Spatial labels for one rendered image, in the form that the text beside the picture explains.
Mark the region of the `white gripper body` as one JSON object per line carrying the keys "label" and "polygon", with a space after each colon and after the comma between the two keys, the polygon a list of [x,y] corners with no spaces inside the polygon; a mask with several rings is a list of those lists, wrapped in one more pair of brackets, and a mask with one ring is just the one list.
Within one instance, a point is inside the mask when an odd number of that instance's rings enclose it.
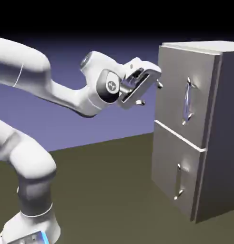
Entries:
{"label": "white gripper body", "polygon": [[123,65],[124,78],[120,83],[118,104],[129,109],[160,78],[162,70],[149,61],[131,60]]}

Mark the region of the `grey cabinet door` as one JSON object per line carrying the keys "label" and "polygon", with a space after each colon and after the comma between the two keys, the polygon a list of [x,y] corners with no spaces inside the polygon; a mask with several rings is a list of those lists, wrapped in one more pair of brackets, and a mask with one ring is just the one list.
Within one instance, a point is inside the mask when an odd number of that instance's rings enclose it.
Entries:
{"label": "grey cabinet door", "polygon": [[[152,180],[191,221],[195,219],[201,166],[206,151],[206,148],[199,148],[160,121],[154,121]],[[178,163],[183,169],[184,191],[174,200]]]}
{"label": "grey cabinet door", "polygon": [[[219,62],[218,52],[159,47],[159,81],[163,88],[157,90],[155,119],[199,148],[206,147]],[[182,125],[187,77],[197,88],[192,90],[193,116]]]}

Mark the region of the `grey metal cabinet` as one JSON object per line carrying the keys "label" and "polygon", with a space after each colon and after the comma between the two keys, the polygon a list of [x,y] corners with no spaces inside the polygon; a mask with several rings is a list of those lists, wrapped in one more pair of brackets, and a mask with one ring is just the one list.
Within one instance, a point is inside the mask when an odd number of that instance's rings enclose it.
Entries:
{"label": "grey metal cabinet", "polygon": [[234,210],[234,42],[165,42],[162,45],[220,53],[193,220],[199,223]]}

